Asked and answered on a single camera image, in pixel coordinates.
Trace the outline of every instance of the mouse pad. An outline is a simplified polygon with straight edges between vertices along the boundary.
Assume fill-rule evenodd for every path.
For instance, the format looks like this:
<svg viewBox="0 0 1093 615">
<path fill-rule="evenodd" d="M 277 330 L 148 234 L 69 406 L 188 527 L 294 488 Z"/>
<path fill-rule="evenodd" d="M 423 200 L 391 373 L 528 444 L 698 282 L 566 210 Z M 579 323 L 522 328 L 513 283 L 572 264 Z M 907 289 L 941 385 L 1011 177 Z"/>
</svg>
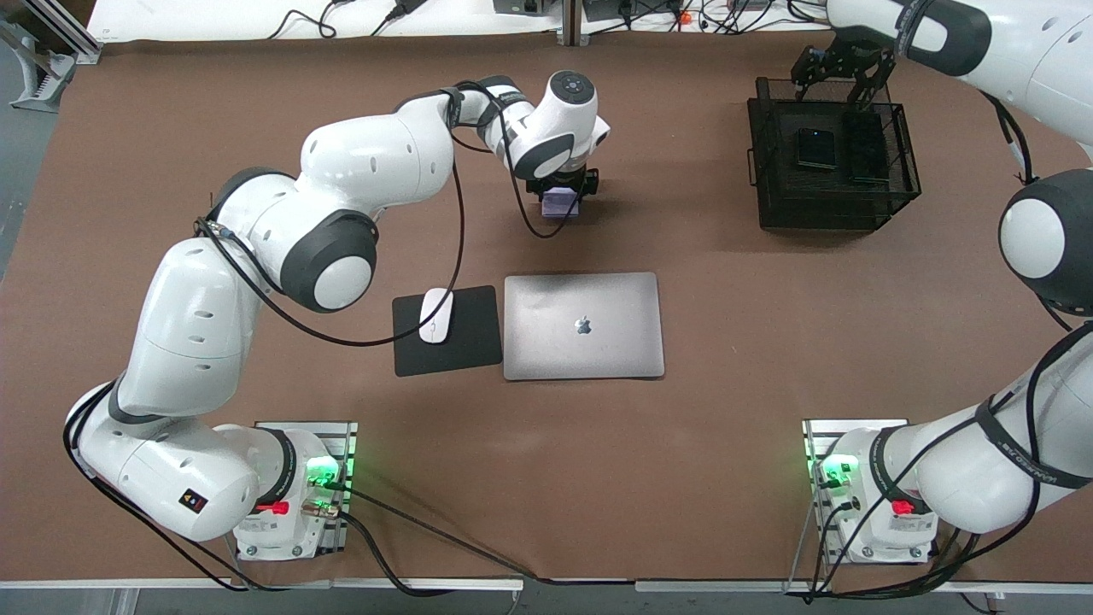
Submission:
<svg viewBox="0 0 1093 615">
<path fill-rule="evenodd" d="M 424 294 L 391 300 L 395 333 L 415 327 Z M 418 333 L 395 343 L 395 375 L 399 377 L 446 372 L 501 364 L 501 322 L 497 291 L 492 285 L 457 288 L 451 297 L 448 339 L 426 344 Z"/>
</svg>

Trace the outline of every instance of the black container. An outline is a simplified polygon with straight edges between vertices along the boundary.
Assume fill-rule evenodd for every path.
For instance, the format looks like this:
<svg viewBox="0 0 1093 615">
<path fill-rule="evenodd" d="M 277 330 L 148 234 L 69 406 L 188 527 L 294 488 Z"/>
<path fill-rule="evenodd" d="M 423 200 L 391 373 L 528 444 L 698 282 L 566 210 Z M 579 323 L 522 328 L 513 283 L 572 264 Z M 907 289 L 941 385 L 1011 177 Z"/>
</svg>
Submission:
<svg viewBox="0 0 1093 615">
<path fill-rule="evenodd" d="M 856 108 L 846 102 L 853 87 L 853 81 L 828 80 L 797 102 L 792 82 L 762 76 L 755 81 L 757 97 L 748 100 L 752 133 L 748 155 L 752 186 L 759 192 L 760 226 L 874 230 L 921 193 L 903 105 L 888 102 L 888 91 L 882 90 L 871 104 Z M 860 173 L 854 177 L 851 137 L 861 140 L 861 134 L 846 130 L 846 114 L 854 111 L 880 119 L 880 132 L 871 137 L 886 150 L 879 154 L 888 166 L 886 180 L 862 180 Z M 802 128 L 834 132 L 835 168 L 798 163 Z"/>
</svg>

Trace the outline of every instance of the laptop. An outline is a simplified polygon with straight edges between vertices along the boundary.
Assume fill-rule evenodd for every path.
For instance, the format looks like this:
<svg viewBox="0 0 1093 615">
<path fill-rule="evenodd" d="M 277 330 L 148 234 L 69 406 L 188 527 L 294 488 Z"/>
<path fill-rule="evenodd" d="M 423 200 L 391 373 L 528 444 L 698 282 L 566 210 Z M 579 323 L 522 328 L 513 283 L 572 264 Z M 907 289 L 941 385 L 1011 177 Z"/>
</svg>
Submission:
<svg viewBox="0 0 1093 615">
<path fill-rule="evenodd" d="M 657 275 L 505 277 L 506 380 L 665 375 Z"/>
</svg>

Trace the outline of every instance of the white robotic arm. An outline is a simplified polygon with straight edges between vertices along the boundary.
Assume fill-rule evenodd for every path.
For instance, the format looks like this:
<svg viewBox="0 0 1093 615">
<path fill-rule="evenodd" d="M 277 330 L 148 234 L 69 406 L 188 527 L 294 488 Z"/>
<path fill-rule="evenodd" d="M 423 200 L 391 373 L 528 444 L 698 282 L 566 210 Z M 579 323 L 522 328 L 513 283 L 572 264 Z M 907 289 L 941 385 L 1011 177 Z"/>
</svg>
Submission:
<svg viewBox="0 0 1093 615">
<path fill-rule="evenodd" d="M 551 78 L 538 107 L 508 78 L 462 82 L 389 115 L 318 128 L 304 140 L 298 177 L 243 170 L 207 220 L 251 251 L 254 260 L 240 245 L 219 241 L 263 292 L 281 289 L 315 312 L 342 310 L 372 281 L 383 211 L 426 200 L 447 182 L 453 128 L 478 128 L 518 177 L 541 179 L 584 167 L 609 131 L 597 107 L 592 83 L 572 71 Z M 205 541 L 236 529 L 262 559 L 306 557 L 321 520 L 302 516 L 304 502 L 322 499 L 315 484 L 338 473 L 318 438 L 210 429 L 195 418 L 234 395 L 261 304 L 213 238 L 174 245 L 145 296 L 127 370 L 77 403 L 70 417 L 83 427 L 71 443 L 89 475 L 168 530 Z M 289 510 L 259 510 L 274 502 Z"/>
<path fill-rule="evenodd" d="M 827 15 L 841 38 L 892 47 L 1030 113 L 1093 154 L 1089 2 L 828 0 Z M 1093 315 L 1091 232 L 1093 170 L 1074 169 L 1019 191 L 1003 212 L 999 243 L 1010 269 L 1042 299 L 1088 318 Z M 1093 477 L 1093 344 L 1085 338 L 1091 327 L 1053 350 L 1043 374 L 1031 370 L 984 404 L 925 425 L 845 435 L 818 468 L 835 506 L 854 505 L 837 522 L 849 545 L 846 557 L 921 560 L 938 518 L 983 534 L 1088 484 Z M 1035 419 L 1035 443 L 1026 424 L 1034 374 L 1038 383 L 1027 410 Z"/>
</svg>

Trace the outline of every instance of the brown table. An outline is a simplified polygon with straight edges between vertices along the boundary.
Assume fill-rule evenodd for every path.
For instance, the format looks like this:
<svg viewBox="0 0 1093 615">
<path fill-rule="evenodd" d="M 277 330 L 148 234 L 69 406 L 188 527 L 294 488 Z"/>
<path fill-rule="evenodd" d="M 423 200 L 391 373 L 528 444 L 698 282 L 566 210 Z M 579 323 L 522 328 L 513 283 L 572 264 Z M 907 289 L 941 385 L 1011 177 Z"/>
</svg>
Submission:
<svg viewBox="0 0 1093 615">
<path fill-rule="evenodd" d="M 784 578 L 809 499 L 801 419 L 927 421 L 983 400 L 1059 338 L 999 256 L 1019 188 L 989 106 L 915 66 L 907 105 L 925 193 L 867 236 L 759 228 L 744 151 L 756 75 L 830 35 L 553 36 L 109 46 L 79 72 L 0 292 L 0 578 L 179 578 L 195 571 L 70 468 L 72 403 L 126 366 L 164 250 L 236 169 L 298 170 L 313 128 L 504 72 L 538 99 L 550 73 L 595 80 L 613 126 L 601 193 L 553 240 L 531 237 L 491 156 L 459 152 L 461 286 L 513 273 L 655 271 L 668 372 L 656 382 L 508 383 L 501 368 L 399 379 L 390 347 L 324 344 L 266 311 L 236 398 L 210 423 L 357 421 L 357 485 L 546 577 Z M 1023 118 L 1041 174 L 1084 166 Z M 390 333 L 390 300 L 444 282 L 454 190 L 391 210 L 368 295 L 331 317 Z M 1093 581 L 1093 492 L 1046 512 L 968 578 Z M 366 513 L 406 577 L 505 571 Z M 846 570 L 847 584 L 918 572 Z M 363 544 L 262 567 L 280 582 L 378 577 Z"/>
</svg>

